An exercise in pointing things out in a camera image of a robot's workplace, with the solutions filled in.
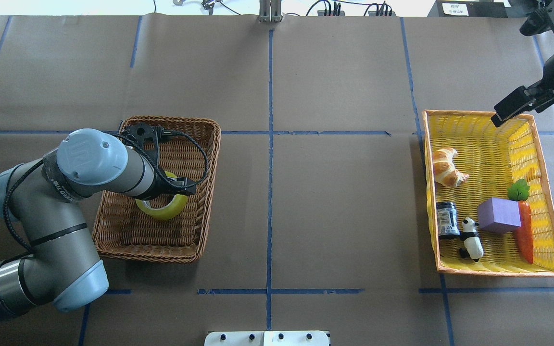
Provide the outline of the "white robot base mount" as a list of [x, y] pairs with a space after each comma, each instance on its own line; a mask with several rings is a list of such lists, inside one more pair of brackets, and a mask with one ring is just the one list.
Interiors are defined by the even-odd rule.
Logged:
[[330, 333], [321, 330], [214, 331], [205, 346], [331, 346]]

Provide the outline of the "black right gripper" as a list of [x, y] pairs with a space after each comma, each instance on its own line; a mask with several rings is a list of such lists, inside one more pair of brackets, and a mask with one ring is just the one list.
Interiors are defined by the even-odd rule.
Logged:
[[541, 81], [531, 86], [519, 86], [494, 107], [491, 122], [499, 128], [524, 112], [543, 112], [554, 105], [554, 55], [544, 64]]

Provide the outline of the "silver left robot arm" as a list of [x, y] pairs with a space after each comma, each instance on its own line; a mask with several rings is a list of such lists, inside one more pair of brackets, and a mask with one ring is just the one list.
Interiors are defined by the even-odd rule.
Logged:
[[149, 200], [164, 171], [134, 136], [84, 128], [0, 173], [0, 217], [24, 253], [0, 261], [0, 322], [51, 304], [67, 313], [108, 291], [79, 202], [102, 191]]

